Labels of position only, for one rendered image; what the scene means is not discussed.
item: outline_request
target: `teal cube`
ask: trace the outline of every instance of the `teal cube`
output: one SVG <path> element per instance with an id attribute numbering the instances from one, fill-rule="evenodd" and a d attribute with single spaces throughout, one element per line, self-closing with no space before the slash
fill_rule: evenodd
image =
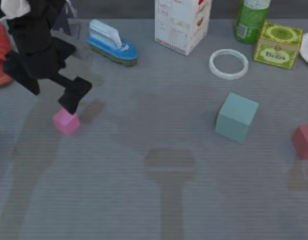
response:
<path id="1" fill-rule="evenodd" d="M 216 132 L 243 143 L 258 107 L 258 102 L 231 92 L 218 113 Z"/>

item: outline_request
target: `pink cube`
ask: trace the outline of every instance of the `pink cube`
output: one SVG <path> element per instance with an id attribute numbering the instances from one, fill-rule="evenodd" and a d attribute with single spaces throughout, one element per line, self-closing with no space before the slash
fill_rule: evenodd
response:
<path id="1" fill-rule="evenodd" d="M 292 142 L 300 158 L 308 160 L 308 125 L 302 125 L 297 128 Z"/>
<path id="2" fill-rule="evenodd" d="M 54 115 L 53 122 L 55 127 L 65 135 L 71 135 L 80 125 L 78 115 L 76 113 L 71 115 L 63 108 Z"/>

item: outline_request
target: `milk carton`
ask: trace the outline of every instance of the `milk carton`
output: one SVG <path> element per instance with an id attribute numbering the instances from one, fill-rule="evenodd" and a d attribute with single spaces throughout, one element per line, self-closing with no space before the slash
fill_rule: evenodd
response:
<path id="1" fill-rule="evenodd" d="M 206 36 L 212 0 L 155 0 L 155 41 L 188 56 Z"/>

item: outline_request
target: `red plastic object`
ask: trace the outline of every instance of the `red plastic object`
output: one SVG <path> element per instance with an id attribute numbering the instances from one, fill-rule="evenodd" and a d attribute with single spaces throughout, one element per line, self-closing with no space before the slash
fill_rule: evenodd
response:
<path id="1" fill-rule="evenodd" d="M 0 86 L 8 84 L 12 79 L 3 71 L 2 63 L 5 61 L 5 55 L 10 51 L 10 41 L 5 27 L 0 23 Z"/>
<path id="2" fill-rule="evenodd" d="M 55 127 L 65 135 L 71 135 L 80 126 L 78 115 L 76 113 L 71 115 L 64 108 L 54 115 L 53 122 Z"/>
<path id="3" fill-rule="evenodd" d="M 308 160 L 308 125 L 299 126 L 292 137 L 293 145 L 302 160 Z"/>

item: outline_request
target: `white cable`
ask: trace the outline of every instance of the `white cable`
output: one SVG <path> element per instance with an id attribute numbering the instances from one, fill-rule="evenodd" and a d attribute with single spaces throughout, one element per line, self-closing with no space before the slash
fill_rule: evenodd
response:
<path id="1" fill-rule="evenodd" d="M 222 72 L 220 70 L 218 70 L 214 64 L 214 60 L 216 57 L 220 56 L 220 55 L 232 55 L 238 59 L 240 59 L 244 65 L 244 68 L 237 73 L 225 73 Z M 210 70 L 212 71 L 212 73 L 214 75 L 216 75 L 217 77 L 221 78 L 221 79 L 225 79 L 225 80 L 236 80 L 239 79 L 241 77 L 243 77 L 247 71 L 248 71 L 248 67 L 249 67 L 249 62 L 248 59 L 245 57 L 245 55 L 243 55 L 242 53 L 233 50 L 233 49 L 220 49 L 216 52 L 214 52 L 209 59 L 209 67 Z"/>

